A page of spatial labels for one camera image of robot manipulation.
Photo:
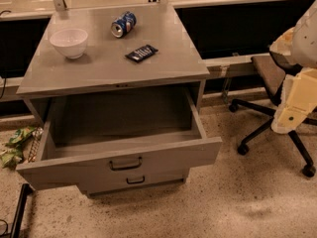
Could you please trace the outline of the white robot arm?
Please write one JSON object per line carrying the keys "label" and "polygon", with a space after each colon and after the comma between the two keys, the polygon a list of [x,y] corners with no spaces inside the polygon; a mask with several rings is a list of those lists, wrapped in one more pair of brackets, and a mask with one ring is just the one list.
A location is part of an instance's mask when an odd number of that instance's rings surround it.
{"label": "white robot arm", "polygon": [[269,50],[282,55],[300,72],[287,75],[282,85],[281,103],[274,113],[271,129],[279,134],[295,130],[317,107],[317,1],[272,43]]}

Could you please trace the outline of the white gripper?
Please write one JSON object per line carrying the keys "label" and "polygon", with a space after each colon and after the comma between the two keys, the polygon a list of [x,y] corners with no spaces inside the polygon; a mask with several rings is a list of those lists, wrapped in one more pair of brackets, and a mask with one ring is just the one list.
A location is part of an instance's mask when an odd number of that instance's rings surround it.
{"label": "white gripper", "polygon": [[277,134],[287,134],[295,130],[316,107],[317,69],[305,67],[295,76],[286,76],[281,103],[270,127]]}

